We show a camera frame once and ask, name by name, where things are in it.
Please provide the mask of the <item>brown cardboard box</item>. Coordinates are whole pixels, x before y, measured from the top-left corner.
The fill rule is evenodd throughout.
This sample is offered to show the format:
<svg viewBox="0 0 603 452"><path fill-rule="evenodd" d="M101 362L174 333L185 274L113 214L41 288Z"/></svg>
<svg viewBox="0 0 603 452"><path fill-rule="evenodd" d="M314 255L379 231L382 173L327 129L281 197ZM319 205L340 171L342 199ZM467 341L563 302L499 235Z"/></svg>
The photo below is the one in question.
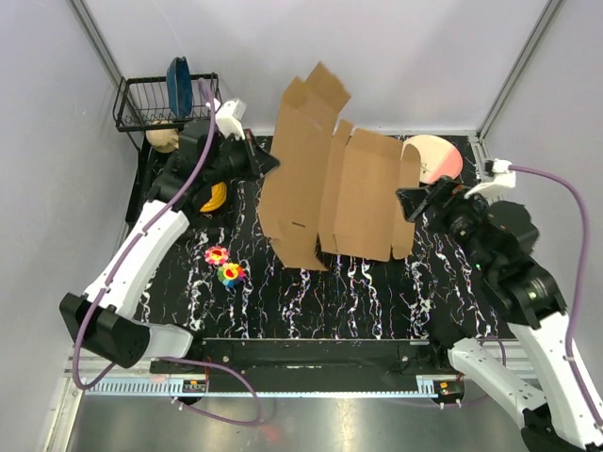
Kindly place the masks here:
<svg viewBox="0 0 603 452"><path fill-rule="evenodd" d="M264 180L257 213L285 267L323 271L320 251L379 262L412 252L415 225L396 192L418 187L420 153L340 119L349 100L323 63L282 95L270 147L280 165Z"/></svg>

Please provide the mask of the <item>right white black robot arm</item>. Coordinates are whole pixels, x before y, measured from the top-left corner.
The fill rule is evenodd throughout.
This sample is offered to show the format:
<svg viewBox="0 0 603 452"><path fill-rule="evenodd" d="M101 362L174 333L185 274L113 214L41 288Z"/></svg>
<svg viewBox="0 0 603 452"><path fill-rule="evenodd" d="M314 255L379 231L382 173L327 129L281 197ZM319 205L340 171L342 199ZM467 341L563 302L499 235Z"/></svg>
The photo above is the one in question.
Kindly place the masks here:
<svg viewBox="0 0 603 452"><path fill-rule="evenodd" d="M602 400L567 336L570 316L554 277L531 256L539 236L522 204L489 202L481 186L448 177L431 186L400 188L403 216L432 213L429 227L447 234L477 270L477 285L521 344L539 386L533 387L458 327L437 326L428 349L433 370L472 379L515 421L530 451L599 451Z"/></svg>

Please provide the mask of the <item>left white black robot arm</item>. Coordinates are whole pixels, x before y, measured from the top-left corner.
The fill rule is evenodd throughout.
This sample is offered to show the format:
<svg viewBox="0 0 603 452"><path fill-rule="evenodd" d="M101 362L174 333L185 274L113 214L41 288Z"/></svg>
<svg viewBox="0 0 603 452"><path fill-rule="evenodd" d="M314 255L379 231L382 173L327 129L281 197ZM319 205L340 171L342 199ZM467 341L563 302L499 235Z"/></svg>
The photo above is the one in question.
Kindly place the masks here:
<svg viewBox="0 0 603 452"><path fill-rule="evenodd" d="M68 293L59 303L74 342L73 361L82 351L123 368L143 358L170 357L182 372L196 371L204 351L193 344L192 333L135 320L139 299L168 250L210 200L213 186L259 180L279 165L249 129L236 135L216 121L188 123L116 255L82 294Z"/></svg>

